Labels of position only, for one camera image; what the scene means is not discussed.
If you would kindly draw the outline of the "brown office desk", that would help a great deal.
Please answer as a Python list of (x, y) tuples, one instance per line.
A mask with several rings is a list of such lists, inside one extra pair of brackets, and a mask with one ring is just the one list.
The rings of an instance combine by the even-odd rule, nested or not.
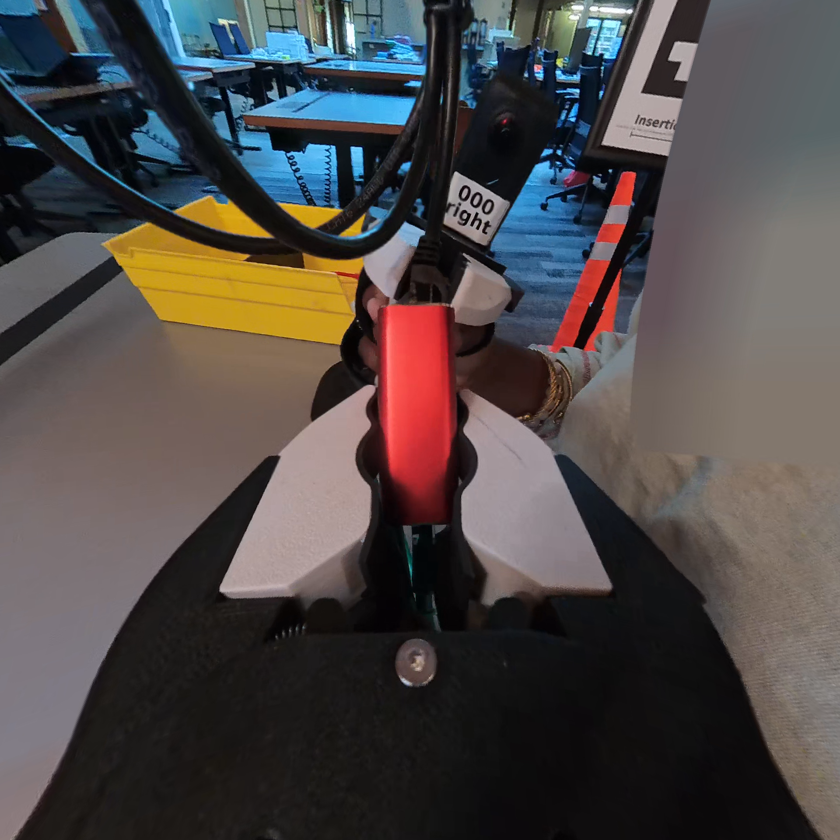
[(335, 149), (340, 207), (355, 197), (352, 149), (362, 150), (364, 179), (391, 149), (413, 108), (415, 97), (307, 89), (249, 111), (247, 127), (268, 131), (271, 147), (303, 152), (310, 144)]
[(35, 110), (54, 109), (73, 103), (94, 101), (120, 93), (143, 95), (128, 71), (110, 54), (70, 54), (48, 68), (2, 68), (2, 79), (12, 83), (16, 95)]

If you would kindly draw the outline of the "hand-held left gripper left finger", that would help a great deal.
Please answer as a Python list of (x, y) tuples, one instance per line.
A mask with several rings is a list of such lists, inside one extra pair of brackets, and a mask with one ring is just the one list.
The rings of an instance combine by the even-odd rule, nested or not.
[(220, 584), (230, 600), (333, 599), (358, 628), (383, 618), (363, 559), (381, 462), (376, 390), (364, 385), (284, 447)]

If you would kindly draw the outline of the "black office chair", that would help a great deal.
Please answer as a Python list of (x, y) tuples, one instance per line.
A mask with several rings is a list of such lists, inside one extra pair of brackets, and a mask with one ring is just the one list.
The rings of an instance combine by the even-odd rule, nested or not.
[(546, 212), (549, 202), (560, 199), (567, 203), (569, 197), (578, 196), (581, 207), (573, 217), (573, 224), (581, 224), (583, 209), (593, 182), (593, 175), (585, 171), (584, 151), (590, 130), (601, 103), (603, 55), (583, 58), (580, 67), (577, 111), (561, 151), (561, 163), (570, 173), (563, 179), (563, 189), (547, 196), (540, 204)]

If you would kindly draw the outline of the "person's beige sweatshirt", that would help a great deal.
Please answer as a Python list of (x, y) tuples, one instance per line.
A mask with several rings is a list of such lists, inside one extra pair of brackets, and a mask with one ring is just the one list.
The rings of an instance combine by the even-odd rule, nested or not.
[(838, 468), (569, 457), (703, 594), (773, 758), (821, 838), (839, 834)]

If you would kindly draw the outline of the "orange traffic cone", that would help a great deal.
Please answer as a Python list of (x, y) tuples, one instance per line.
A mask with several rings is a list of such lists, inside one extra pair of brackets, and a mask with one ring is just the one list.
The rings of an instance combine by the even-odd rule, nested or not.
[(606, 210), (590, 255), (586, 258), (581, 277), (566, 308), (559, 330), (550, 346), (552, 352), (575, 346), (583, 320), (606, 276), (618, 241), (625, 230), (634, 198), (637, 174), (621, 174), (612, 201)]

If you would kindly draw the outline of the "person's right hand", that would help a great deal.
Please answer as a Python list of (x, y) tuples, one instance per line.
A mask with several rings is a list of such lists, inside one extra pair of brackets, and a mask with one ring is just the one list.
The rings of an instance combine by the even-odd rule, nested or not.
[(550, 385), (543, 356), (498, 338), (475, 351), (486, 332), (486, 327), (459, 323), (453, 326), (454, 349), (459, 353), (472, 352), (456, 358), (458, 389), (478, 394), (513, 417), (535, 414)]

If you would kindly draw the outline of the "red ethernet splitter box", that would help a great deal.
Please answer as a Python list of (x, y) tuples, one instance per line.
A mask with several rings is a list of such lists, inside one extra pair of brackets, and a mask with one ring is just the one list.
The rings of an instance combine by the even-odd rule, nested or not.
[(385, 514), (399, 526), (443, 526), (457, 484), (454, 311), (441, 303), (393, 303), (377, 326)]

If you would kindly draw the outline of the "black framed tag sign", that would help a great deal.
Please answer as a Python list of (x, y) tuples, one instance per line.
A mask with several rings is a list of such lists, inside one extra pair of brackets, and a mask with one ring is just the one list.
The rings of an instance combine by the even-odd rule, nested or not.
[(709, 5), (637, 3), (587, 136), (590, 172), (665, 169)]

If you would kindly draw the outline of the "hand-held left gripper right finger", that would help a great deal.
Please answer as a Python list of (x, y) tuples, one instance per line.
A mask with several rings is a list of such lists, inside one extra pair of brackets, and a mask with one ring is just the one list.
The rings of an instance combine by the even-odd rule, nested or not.
[(500, 599), (605, 596), (613, 584), (551, 449), (472, 392), (458, 398), (449, 629)]

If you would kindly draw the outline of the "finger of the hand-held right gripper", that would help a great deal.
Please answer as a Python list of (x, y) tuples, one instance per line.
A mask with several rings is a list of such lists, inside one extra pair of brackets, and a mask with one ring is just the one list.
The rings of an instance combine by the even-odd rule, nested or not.
[(453, 275), (455, 293), (451, 300), (455, 323), (485, 327), (498, 320), (512, 301), (507, 279), (475, 259), (462, 259)]
[(404, 223), (383, 246), (363, 257), (367, 277), (388, 299), (396, 299), (397, 288), (423, 235), (421, 227)]

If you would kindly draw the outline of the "yellow plastic bin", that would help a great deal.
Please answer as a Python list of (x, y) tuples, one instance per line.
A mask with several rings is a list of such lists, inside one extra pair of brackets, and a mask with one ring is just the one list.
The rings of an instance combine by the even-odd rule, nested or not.
[(293, 266), (197, 245), (152, 224), (103, 247), (164, 322), (339, 344), (362, 259), (303, 254)]

